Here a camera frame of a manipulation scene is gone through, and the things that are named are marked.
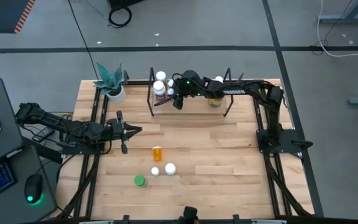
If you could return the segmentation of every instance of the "black computer mouse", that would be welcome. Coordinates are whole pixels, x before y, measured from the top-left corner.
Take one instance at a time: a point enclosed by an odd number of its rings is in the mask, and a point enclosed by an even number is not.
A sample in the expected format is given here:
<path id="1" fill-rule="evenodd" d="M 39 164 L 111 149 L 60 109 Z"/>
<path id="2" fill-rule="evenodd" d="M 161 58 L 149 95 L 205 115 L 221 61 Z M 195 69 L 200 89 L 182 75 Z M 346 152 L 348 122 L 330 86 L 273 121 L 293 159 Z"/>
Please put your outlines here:
<path id="1" fill-rule="evenodd" d="M 42 194 L 42 176 L 33 174 L 27 178 L 24 186 L 24 198 L 28 203 L 38 202 Z"/>

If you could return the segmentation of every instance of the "white bottle cap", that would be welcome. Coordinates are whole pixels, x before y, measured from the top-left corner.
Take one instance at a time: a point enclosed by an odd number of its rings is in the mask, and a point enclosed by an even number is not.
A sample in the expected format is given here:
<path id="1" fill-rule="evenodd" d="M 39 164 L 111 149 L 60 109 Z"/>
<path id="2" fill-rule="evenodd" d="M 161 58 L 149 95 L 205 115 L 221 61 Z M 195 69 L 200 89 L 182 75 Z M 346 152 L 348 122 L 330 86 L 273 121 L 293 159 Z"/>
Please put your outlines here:
<path id="1" fill-rule="evenodd" d="M 175 174 L 176 171 L 177 171 L 177 168 L 176 168 L 175 165 L 173 165 L 172 163 L 168 163 L 168 164 L 165 166 L 165 172 L 166 172 L 168 175 L 173 175 L 173 174 Z"/>
<path id="2" fill-rule="evenodd" d="M 165 72 L 159 71 L 159 72 L 157 72 L 157 74 L 155 74 L 155 77 L 159 81 L 164 81 L 167 78 L 167 75 L 165 74 Z"/>
<path id="3" fill-rule="evenodd" d="M 168 90 L 168 96 L 173 95 L 173 92 L 174 92 L 174 91 L 175 91 L 175 90 L 174 90 L 173 88 L 169 89 L 169 90 Z"/>
<path id="4" fill-rule="evenodd" d="M 215 81 L 219 81 L 219 82 L 223 83 L 223 78 L 221 76 L 218 76 L 215 78 Z"/>
<path id="5" fill-rule="evenodd" d="M 161 81 L 155 81 L 153 84 L 153 88 L 154 90 L 162 90 L 164 88 L 164 83 L 162 83 Z"/>
<path id="6" fill-rule="evenodd" d="M 152 168 L 152 174 L 153 175 L 160 175 L 160 171 L 159 171 L 158 167 L 153 167 Z"/>
<path id="7" fill-rule="evenodd" d="M 173 86 L 173 80 L 169 80 L 169 81 L 168 81 L 168 86 L 169 86 L 170 88 L 172 88 L 172 86 Z"/>

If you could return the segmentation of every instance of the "green bottle cap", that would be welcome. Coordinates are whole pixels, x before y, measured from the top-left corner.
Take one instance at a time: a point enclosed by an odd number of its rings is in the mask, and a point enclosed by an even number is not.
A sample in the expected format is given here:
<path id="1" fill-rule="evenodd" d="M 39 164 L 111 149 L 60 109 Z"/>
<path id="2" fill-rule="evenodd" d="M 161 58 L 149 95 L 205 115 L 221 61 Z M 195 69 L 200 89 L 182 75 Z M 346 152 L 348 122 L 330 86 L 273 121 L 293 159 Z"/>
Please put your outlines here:
<path id="1" fill-rule="evenodd" d="M 135 184 L 138 187 L 143 187 L 146 184 L 146 178 L 143 175 L 135 176 Z"/>

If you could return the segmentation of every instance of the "wooden tabletop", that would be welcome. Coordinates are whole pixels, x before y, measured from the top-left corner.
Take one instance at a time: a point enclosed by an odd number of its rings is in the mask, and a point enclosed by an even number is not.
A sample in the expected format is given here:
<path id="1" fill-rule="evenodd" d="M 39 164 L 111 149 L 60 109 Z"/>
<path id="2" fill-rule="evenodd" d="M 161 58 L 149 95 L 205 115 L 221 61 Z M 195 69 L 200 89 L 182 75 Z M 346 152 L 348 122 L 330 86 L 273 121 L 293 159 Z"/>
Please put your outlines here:
<path id="1" fill-rule="evenodd" d="M 279 79 L 267 81 L 280 85 Z M 160 113 L 152 117 L 146 103 L 147 86 L 125 86 L 125 91 L 125 102 L 109 103 L 106 120 L 115 118 L 116 111 L 122 110 L 124 120 L 142 126 L 143 131 L 128 142 L 128 154 L 123 155 L 121 142 L 114 141 L 111 152 L 101 156 L 93 220 L 122 220 L 123 215 L 129 215 L 131 220 L 177 219 L 185 206 L 196 207 L 200 219 L 232 219 L 233 214 L 239 214 L 240 218 L 273 218 L 250 96 L 235 96 L 226 118 L 220 113 L 204 113 L 211 109 L 204 98 L 196 98 L 198 106 L 193 107 L 193 112 Z M 74 119 L 90 120 L 94 93 L 93 82 L 83 80 Z M 184 104 L 192 104 L 191 100 L 195 99 L 187 98 Z M 280 122 L 285 129 L 292 126 L 289 112 L 283 105 Z M 163 147 L 163 161 L 154 161 L 154 146 Z M 281 154 L 281 158 L 289 190 L 313 213 L 301 161 L 291 154 Z M 78 188 L 82 161 L 83 156 L 75 156 L 61 170 L 57 202 L 62 208 Z M 169 162 L 177 167 L 174 176 L 164 173 L 165 164 Z M 158 177 L 150 173 L 154 166 L 160 169 Z M 148 185 L 145 188 L 135 186 L 135 175 L 145 175 Z M 276 189 L 280 211 L 284 214 L 281 193 L 278 187 Z M 83 200 L 82 215 L 85 207 L 86 200 Z"/>

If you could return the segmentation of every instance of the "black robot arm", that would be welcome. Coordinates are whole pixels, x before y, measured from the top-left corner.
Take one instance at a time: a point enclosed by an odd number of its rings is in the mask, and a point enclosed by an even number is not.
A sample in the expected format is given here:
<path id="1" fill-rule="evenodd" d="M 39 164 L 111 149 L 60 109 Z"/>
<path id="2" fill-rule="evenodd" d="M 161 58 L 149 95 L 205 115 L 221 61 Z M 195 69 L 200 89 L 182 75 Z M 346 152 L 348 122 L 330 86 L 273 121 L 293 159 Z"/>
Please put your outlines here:
<path id="1" fill-rule="evenodd" d="M 16 120 L 20 126 L 25 124 L 42 124 L 66 134 L 66 141 L 58 143 L 62 147 L 76 147 L 84 144 L 93 147 L 106 141 L 121 140 L 122 153 L 127 153 L 124 144 L 133 135 L 142 131 L 141 127 L 131 126 L 122 119 L 121 111 L 117 112 L 117 119 L 110 119 L 107 126 L 92 121 L 71 121 L 51 113 L 45 112 L 37 103 L 21 103 L 16 113 Z"/>
<path id="2" fill-rule="evenodd" d="M 174 79 L 174 94 L 167 100 L 155 104 L 162 105 L 173 99 L 173 106 L 182 109 L 183 98 L 188 96 L 204 96 L 205 98 L 222 98 L 225 95 L 250 95 L 268 111 L 267 139 L 269 145 L 280 145 L 282 125 L 279 123 L 280 105 L 284 91 L 279 87 L 264 80 L 241 81 L 241 77 L 235 83 L 221 83 L 204 77 L 201 79 L 195 71 L 188 70 Z M 260 90 L 267 90 L 266 96 Z"/>

